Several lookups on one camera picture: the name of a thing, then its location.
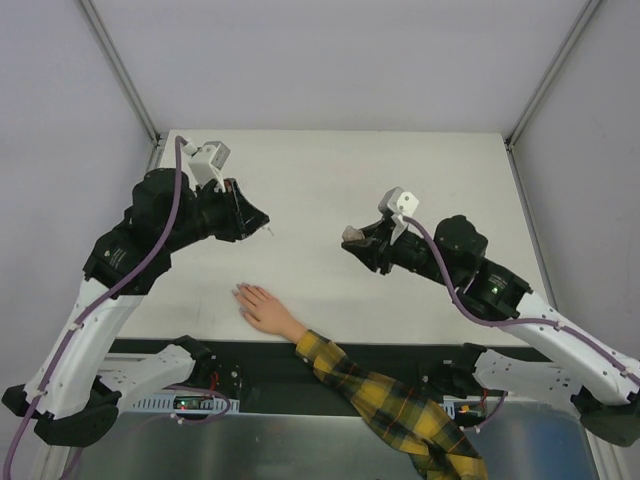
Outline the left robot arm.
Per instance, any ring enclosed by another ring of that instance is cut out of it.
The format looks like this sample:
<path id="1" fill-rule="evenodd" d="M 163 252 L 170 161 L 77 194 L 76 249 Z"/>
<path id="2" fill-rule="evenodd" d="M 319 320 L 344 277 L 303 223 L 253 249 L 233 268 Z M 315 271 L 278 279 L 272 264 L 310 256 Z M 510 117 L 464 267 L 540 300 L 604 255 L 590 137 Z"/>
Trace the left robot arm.
<path id="1" fill-rule="evenodd" d="M 211 352 L 188 335 L 115 374 L 99 367 L 124 323 L 172 266 L 173 253 L 213 237 L 242 241 L 270 221 L 237 181 L 191 187 L 173 168 L 147 173 L 123 220 L 94 244 L 71 316 L 46 363 L 28 383 L 8 388 L 3 404 L 30 413 L 35 434 L 52 446 L 88 447 L 138 401 L 172 385 L 208 389 Z"/>

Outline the yellow plaid sleeve forearm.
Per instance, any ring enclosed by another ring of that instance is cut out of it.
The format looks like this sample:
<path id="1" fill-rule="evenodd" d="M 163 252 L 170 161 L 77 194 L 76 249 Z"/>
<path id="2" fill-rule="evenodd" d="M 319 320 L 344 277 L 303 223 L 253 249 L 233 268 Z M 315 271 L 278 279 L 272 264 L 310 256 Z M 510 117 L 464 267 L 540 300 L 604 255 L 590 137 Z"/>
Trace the yellow plaid sleeve forearm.
<path id="1" fill-rule="evenodd" d="M 423 479 L 487 479 L 486 463 L 435 401 L 367 370 L 334 342 L 309 330 L 296 344 L 320 382 L 338 392 L 389 447 L 407 454 Z"/>

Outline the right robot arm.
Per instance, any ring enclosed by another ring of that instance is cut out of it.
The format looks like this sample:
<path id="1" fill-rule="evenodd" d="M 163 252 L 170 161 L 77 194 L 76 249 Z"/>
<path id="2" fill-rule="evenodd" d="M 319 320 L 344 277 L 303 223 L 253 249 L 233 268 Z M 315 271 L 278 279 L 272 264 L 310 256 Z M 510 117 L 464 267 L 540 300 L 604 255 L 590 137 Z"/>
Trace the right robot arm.
<path id="1" fill-rule="evenodd" d="M 445 286 L 467 319 L 508 333 L 545 358 L 517 360 L 466 343 L 456 359 L 429 374 L 432 390 L 458 398 L 483 390 L 514 393 L 568 412 L 613 445 L 638 441 L 638 360 L 578 327 L 527 281 L 487 259 L 487 238 L 465 216 L 442 220 L 433 236 L 383 218 L 347 227 L 341 246 L 374 273 L 398 266 Z"/>

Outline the glitter nail polish bottle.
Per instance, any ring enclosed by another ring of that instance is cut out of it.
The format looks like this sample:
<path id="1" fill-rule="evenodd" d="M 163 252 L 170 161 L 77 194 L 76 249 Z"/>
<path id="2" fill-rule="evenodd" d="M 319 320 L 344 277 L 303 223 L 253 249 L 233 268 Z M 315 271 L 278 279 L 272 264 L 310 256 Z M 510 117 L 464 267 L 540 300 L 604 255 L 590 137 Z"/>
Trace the glitter nail polish bottle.
<path id="1" fill-rule="evenodd" d="M 366 236 L 362 230 L 356 229 L 350 225 L 348 225 L 342 233 L 342 241 L 343 242 L 356 242 L 365 240 Z"/>

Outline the mannequin hand with painted nails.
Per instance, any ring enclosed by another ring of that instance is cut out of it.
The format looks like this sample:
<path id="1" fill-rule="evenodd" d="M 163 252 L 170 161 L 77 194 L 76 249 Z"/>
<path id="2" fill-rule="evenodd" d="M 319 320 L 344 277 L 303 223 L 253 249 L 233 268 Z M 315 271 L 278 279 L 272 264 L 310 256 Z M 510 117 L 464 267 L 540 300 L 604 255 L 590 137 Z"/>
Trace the mannequin hand with painted nails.
<path id="1" fill-rule="evenodd" d="M 240 305 L 241 315 L 256 330 L 280 336 L 293 344 L 298 344 L 307 332 L 307 327 L 263 288 L 240 283 L 233 295 Z"/>

